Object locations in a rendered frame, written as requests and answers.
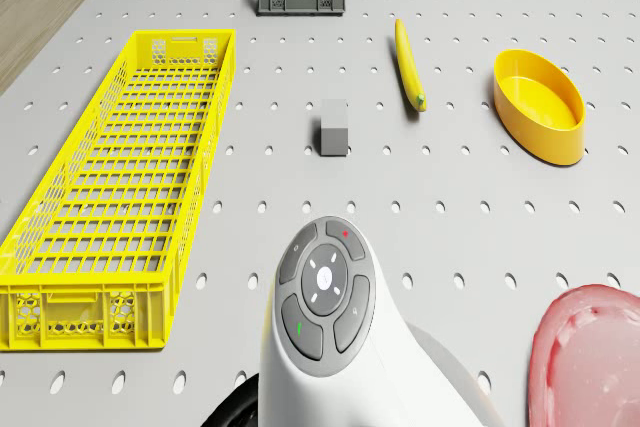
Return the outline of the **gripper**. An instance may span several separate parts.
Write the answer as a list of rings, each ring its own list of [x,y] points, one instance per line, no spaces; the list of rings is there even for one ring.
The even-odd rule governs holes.
[[[258,427],[258,380],[255,374],[236,387],[201,427]]]

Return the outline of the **yellow basket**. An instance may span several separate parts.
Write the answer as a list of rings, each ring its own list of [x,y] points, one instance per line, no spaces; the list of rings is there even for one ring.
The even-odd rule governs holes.
[[[166,345],[235,37],[131,35],[0,245],[0,352]]]

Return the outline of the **grey cube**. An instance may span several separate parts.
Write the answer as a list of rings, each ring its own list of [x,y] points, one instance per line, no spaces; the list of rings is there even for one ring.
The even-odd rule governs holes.
[[[321,105],[320,147],[323,156],[348,154],[348,112],[345,99],[325,99]]]

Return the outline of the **red plate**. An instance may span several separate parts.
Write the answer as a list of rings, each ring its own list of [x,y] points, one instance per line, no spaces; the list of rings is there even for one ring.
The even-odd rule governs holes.
[[[555,299],[533,338],[529,427],[640,427],[640,297],[600,284]]]

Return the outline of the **banana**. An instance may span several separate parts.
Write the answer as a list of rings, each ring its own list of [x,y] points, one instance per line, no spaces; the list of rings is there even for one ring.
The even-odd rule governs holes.
[[[427,108],[426,94],[418,75],[406,27],[399,18],[395,20],[395,48],[405,95],[417,112],[424,112]]]

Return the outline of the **yellow bowl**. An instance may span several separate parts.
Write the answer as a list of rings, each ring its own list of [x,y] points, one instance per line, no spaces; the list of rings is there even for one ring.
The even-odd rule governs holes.
[[[527,50],[504,50],[494,62],[493,90],[502,124],[525,150],[555,165],[581,160],[585,103],[560,68]]]

